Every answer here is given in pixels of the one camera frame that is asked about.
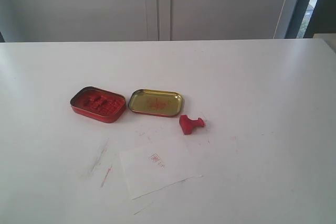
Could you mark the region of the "gold tin lid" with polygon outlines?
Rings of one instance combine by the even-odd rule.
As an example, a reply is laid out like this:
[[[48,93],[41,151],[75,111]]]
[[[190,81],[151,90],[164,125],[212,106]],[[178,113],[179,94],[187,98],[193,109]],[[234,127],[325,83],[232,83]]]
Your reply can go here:
[[[128,108],[134,113],[174,117],[182,109],[182,95],[172,91],[139,89],[132,93]]]

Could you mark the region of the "red ink pad tin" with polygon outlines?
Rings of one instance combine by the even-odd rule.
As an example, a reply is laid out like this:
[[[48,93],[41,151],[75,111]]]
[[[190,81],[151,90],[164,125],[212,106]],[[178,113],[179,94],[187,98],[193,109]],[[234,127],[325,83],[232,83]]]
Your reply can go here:
[[[84,87],[71,100],[74,112],[104,122],[115,122],[126,110],[124,96],[96,87]]]

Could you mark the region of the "white paper sheet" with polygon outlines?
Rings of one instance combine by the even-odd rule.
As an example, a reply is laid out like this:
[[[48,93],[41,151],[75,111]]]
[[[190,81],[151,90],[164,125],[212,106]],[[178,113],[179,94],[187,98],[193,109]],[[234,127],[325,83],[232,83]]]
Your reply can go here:
[[[186,139],[170,137],[119,154],[130,199],[203,177]]]

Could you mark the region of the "red stamp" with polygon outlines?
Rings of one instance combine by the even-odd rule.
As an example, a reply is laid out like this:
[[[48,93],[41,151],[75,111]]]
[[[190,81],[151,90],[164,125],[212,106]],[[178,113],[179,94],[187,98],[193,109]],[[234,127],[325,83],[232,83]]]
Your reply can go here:
[[[187,115],[180,116],[179,124],[184,135],[190,135],[195,128],[205,126],[203,119],[191,120]]]

